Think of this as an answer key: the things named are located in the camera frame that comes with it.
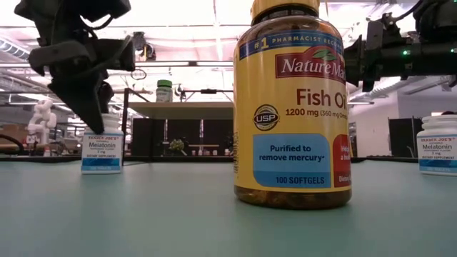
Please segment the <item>table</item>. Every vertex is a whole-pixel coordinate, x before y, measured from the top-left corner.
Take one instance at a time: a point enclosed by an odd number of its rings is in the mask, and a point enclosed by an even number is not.
[[[81,176],[79,163],[0,163],[0,256],[456,256],[457,178],[353,165],[328,211],[235,199],[231,163],[153,163]]]

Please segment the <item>gold cap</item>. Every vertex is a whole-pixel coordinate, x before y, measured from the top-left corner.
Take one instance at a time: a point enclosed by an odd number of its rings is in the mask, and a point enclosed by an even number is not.
[[[259,14],[273,7],[288,4],[304,5],[319,13],[319,0],[254,0],[251,8],[251,17],[254,20]]]

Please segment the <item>bottle cap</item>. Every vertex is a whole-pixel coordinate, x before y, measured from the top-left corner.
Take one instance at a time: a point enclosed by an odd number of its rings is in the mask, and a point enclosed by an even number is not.
[[[166,79],[159,79],[157,81],[157,86],[166,86],[166,87],[171,87],[173,86],[173,83],[169,80]]]
[[[251,17],[254,20],[258,15],[273,7],[290,4],[304,5],[319,13],[319,0],[254,0],[251,8]]]

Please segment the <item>shelf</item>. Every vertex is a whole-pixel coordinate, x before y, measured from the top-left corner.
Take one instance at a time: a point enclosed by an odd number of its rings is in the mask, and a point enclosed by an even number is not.
[[[231,102],[129,103],[151,119],[233,119]]]

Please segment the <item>blue label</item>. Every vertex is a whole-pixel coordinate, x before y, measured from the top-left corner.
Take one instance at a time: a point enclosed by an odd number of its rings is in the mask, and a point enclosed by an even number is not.
[[[420,171],[457,173],[457,161],[452,160],[419,160]]]
[[[120,166],[82,166],[82,171],[120,171]]]
[[[320,134],[255,135],[253,172],[262,186],[330,188],[330,146]]]
[[[343,42],[328,33],[308,30],[282,31],[240,45],[240,60],[262,51],[291,46],[329,46],[343,54]]]
[[[120,166],[119,158],[83,158],[82,166]]]

